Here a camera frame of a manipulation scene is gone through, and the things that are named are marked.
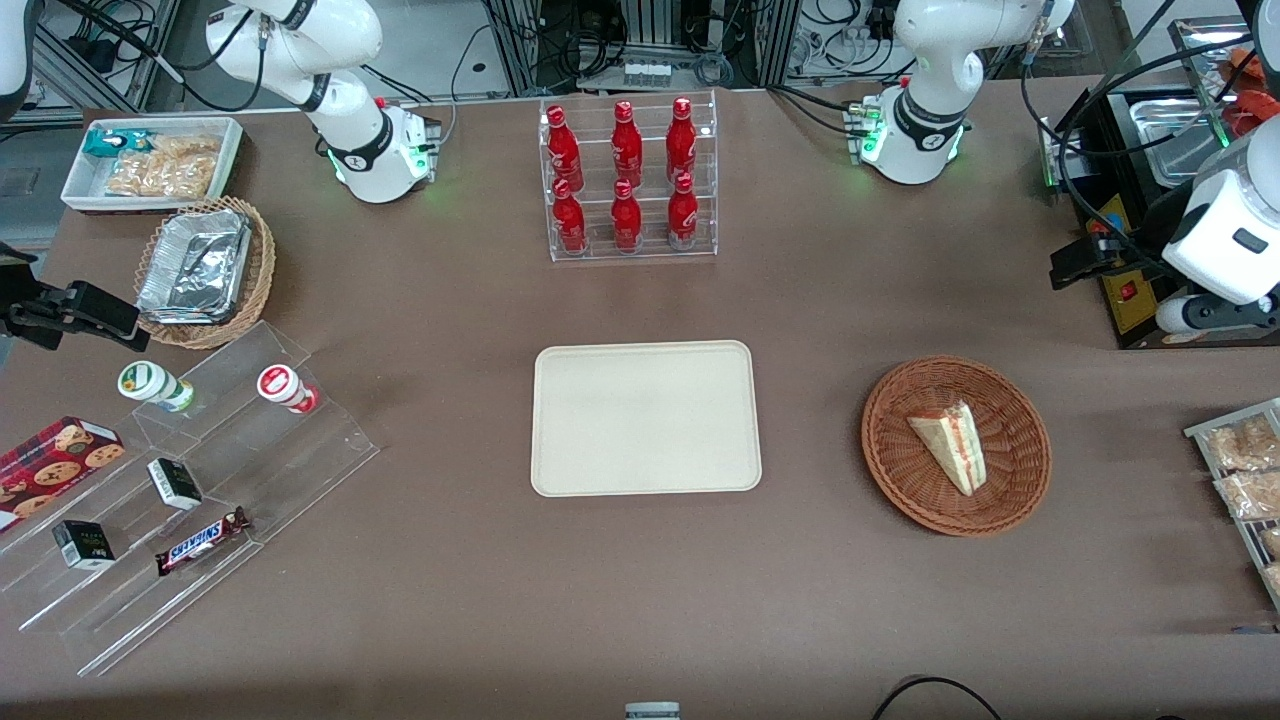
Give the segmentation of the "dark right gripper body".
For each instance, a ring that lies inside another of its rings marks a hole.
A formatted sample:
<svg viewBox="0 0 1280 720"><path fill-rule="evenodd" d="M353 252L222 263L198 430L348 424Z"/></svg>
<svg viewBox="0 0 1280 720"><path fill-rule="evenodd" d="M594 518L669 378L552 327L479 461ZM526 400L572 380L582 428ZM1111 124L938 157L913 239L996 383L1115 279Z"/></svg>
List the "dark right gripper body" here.
<svg viewBox="0 0 1280 720"><path fill-rule="evenodd" d="M1 264L1 313L9 313L15 304L38 300L44 292L28 263Z"/></svg>

